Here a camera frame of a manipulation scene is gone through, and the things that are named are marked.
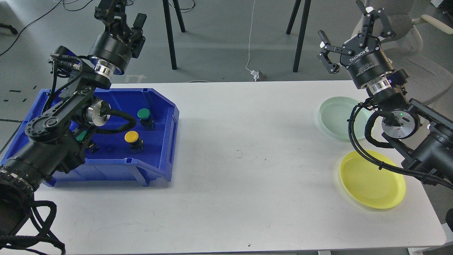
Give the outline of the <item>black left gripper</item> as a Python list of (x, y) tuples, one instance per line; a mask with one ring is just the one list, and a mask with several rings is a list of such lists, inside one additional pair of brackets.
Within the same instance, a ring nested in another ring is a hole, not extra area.
[(93, 65), (101, 60), (113, 65), (115, 75), (125, 73), (131, 58), (139, 57), (146, 41), (143, 26), (147, 15), (138, 13), (132, 28), (129, 28), (126, 5), (126, 0), (101, 0), (94, 13), (95, 19), (104, 24), (104, 32), (95, 40), (88, 59)]

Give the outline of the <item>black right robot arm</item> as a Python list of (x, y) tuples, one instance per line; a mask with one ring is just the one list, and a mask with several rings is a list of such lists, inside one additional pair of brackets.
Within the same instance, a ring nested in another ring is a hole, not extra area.
[[(330, 74), (341, 66), (348, 71), (358, 89), (366, 89), (368, 98), (353, 107), (347, 134), (360, 156), (379, 169), (413, 176), (424, 184), (452, 189), (452, 121), (415, 99), (406, 99), (403, 85), (408, 75), (395, 70), (381, 48), (381, 38), (396, 36), (384, 8), (356, 4), (364, 21), (360, 33), (333, 46), (324, 31), (319, 60)], [(391, 166), (366, 152), (359, 144), (354, 123), (362, 109), (372, 111), (365, 139), (375, 147), (395, 149), (403, 156), (401, 167)]]

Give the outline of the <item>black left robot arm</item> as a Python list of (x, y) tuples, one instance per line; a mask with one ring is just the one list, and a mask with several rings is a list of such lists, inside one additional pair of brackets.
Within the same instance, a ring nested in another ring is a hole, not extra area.
[(1, 165), (1, 248), (41, 254), (32, 246), (44, 242), (66, 253), (51, 231), (57, 207), (37, 201), (34, 193), (55, 172), (69, 173), (85, 163), (85, 150), (95, 134), (118, 134), (136, 126), (136, 118), (95, 97), (109, 89), (113, 75), (123, 75), (138, 58), (145, 37), (144, 13), (134, 25), (126, 21), (126, 0), (102, 0), (94, 16), (105, 29), (87, 56), (58, 47), (50, 55), (52, 89), (41, 113), (28, 121), (29, 142)]

